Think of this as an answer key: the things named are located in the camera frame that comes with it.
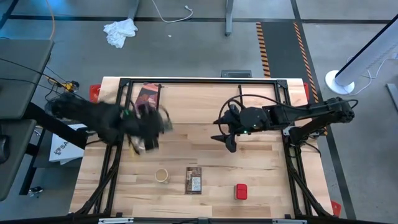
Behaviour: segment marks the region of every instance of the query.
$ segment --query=crumpled white cloth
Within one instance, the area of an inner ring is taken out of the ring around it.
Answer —
[[[104,26],[104,32],[108,34],[106,40],[116,48],[122,48],[126,37],[136,36],[136,31],[138,31],[138,28],[134,25],[132,19],[113,22]]]

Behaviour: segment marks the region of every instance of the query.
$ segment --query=wooden table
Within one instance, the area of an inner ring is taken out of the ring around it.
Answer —
[[[104,77],[100,100],[114,103],[120,77]],[[292,105],[307,104],[301,79],[288,79]],[[135,83],[135,101],[141,84]],[[275,99],[270,85],[242,85],[243,94],[258,94]],[[125,217],[164,218],[284,218],[293,215],[292,198],[280,131],[267,131],[236,138],[238,150],[230,153],[221,142],[210,139],[220,134],[217,119],[221,105],[238,93],[237,84],[163,83],[160,104],[166,107],[174,131],[161,135],[159,150],[132,157],[123,145],[113,211]],[[260,98],[244,98],[245,106],[273,105]],[[105,152],[99,142],[86,147],[70,211],[77,211],[98,186]],[[308,188],[326,211],[332,212],[320,155],[302,147],[302,160]],[[202,194],[185,195],[186,167],[202,168]],[[155,171],[165,168],[170,183],[159,184]],[[248,199],[233,197],[235,184],[248,185]],[[305,212],[301,190],[297,186],[300,208]],[[102,200],[104,208],[107,190]]]

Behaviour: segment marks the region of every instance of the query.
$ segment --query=gray floor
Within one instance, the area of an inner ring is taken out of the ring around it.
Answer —
[[[0,13],[10,0],[0,1]],[[150,0],[142,0],[137,16],[157,17]],[[111,4],[106,0],[50,1],[59,16],[126,16],[128,0]],[[195,17],[224,17],[224,0],[157,0],[165,17],[186,15],[184,5]],[[304,19],[391,19],[398,11],[395,0],[297,0]],[[20,1],[14,10],[19,15],[48,15],[44,1]],[[236,0],[235,18],[293,18],[288,0]],[[250,69],[254,77],[262,76],[256,26],[235,22],[232,36],[225,37],[222,22],[137,22],[136,37],[128,38],[123,49],[106,43],[103,25],[109,22],[57,21],[55,46],[49,67],[67,80],[80,82],[79,94],[88,97],[88,86],[100,83],[103,76],[218,77],[222,69]],[[12,39],[46,39],[50,21],[8,20],[0,37]],[[305,35],[324,98],[334,97],[325,86],[330,70],[341,68],[383,25],[305,24]],[[371,68],[374,75],[379,64]],[[395,138],[398,112],[385,83],[398,84],[398,62],[386,62],[379,78],[359,95],[356,117],[350,124],[333,125],[338,151],[353,199],[357,218],[394,223],[398,220],[398,175],[395,171]],[[368,80],[362,78],[357,85]],[[43,106],[47,90],[37,90],[34,102]],[[341,202],[333,165],[326,141],[318,141],[332,200]],[[39,198],[17,195],[29,158],[25,158],[12,192],[0,202],[0,220],[46,217],[68,212],[77,170],[43,169],[35,184],[46,191]]]

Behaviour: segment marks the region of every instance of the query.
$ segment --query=yellow and black hazard tape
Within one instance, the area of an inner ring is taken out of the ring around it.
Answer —
[[[307,71],[308,79],[310,80],[310,86],[311,86],[311,90],[312,90],[312,93],[313,93],[313,99],[315,100],[316,103],[318,103],[319,102],[318,93],[317,93],[317,89],[315,88],[315,84],[313,82],[313,78],[312,78],[312,74],[311,74],[311,68],[310,68],[310,66],[308,64],[307,54],[305,53],[303,40],[301,39],[300,29],[299,29],[299,26],[297,25],[296,22],[293,22],[293,25],[294,25],[294,30],[296,31],[296,36],[297,36],[298,44],[300,46],[301,54],[303,56],[305,70]],[[328,134],[328,131],[326,130],[326,127],[325,127],[324,134],[325,135]]]
[[[257,38],[259,39],[259,45],[260,45],[262,71],[264,72],[264,77],[270,78],[271,77],[271,73],[269,71],[266,43],[264,42],[264,36],[262,34],[262,28],[261,28],[261,23],[260,22],[256,23],[256,28],[257,28]]]

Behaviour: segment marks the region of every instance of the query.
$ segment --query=small cup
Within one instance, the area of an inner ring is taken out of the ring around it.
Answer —
[[[165,169],[159,169],[155,173],[155,179],[159,183],[168,184],[170,180],[169,173]]]

